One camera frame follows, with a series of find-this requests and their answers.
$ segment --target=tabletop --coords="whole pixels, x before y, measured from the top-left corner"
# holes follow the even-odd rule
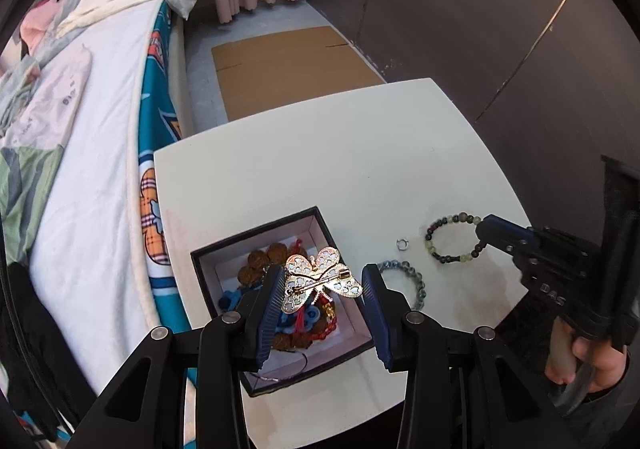
[[[471,125],[431,79],[337,93],[276,108],[156,152],[158,199],[178,290],[193,328],[210,320],[190,253],[318,206],[345,263],[407,260],[422,272],[423,312],[444,327],[494,327],[526,290],[510,256],[485,249],[441,265],[424,247],[431,222],[457,212],[529,225],[510,184]],[[298,169],[285,176],[285,168]],[[407,251],[396,241],[406,238]],[[470,252],[473,226],[443,227],[441,254]],[[384,273],[410,304],[415,287]],[[258,449],[331,437],[404,399],[406,374],[389,374],[375,349],[243,404]]]

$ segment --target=gold butterfly brooch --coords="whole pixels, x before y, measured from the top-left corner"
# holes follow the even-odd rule
[[[344,297],[362,295],[360,283],[354,279],[349,267],[339,261],[340,252],[333,247],[325,247],[318,252],[318,257],[311,256],[309,260],[300,254],[290,256],[285,263],[287,277],[284,281],[282,311],[292,314],[300,310],[313,291],[316,296],[312,304],[321,295],[332,301],[325,289]]]

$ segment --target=human hand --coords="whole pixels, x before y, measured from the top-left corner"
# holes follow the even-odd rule
[[[546,377],[556,384],[573,382],[576,359],[587,361],[590,346],[593,345],[590,363],[596,371],[588,392],[596,393],[616,385],[625,374],[626,347],[623,353],[620,353],[611,346],[609,339],[589,341],[578,337],[573,340],[574,332],[571,326],[556,317],[546,360]]]

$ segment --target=black box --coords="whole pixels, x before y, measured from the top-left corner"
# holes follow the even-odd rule
[[[218,300],[222,292],[233,291],[239,286],[238,271],[246,264],[251,251],[265,250],[271,243],[277,242],[289,246],[297,239],[302,240],[302,246],[309,255],[316,255],[324,247],[340,250],[334,243],[320,210],[312,207],[191,252],[191,259],[211,317],[220,314]],[[358,270],[354,267],[350,269],[354,276],[359,276]],[[308,379],[373,346],[362,312],[362,297],[348,299],[335,293],[331,294],[331,297],[334,299],[338,317],[337,328],[325,340],[315,341],[308,349],[299,350],[307,357],[304,371],[297,374],[305,366],[305,359],[301,355],[271,350],[271,355],[264,363],[260,374],[281,380],[264,381],[251,373],[242,373],[240,379],[250,397],[270,393]]]

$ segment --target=concrete floor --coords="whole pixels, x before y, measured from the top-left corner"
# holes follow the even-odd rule
[[[194,10],[184,25],[184,48],[195,132],[228,122],[211,53],[214,46],[327,25],[329,22],[305,1],[261,4],[252,12],[242,11],[227,24],[218,23],[213,6]]]

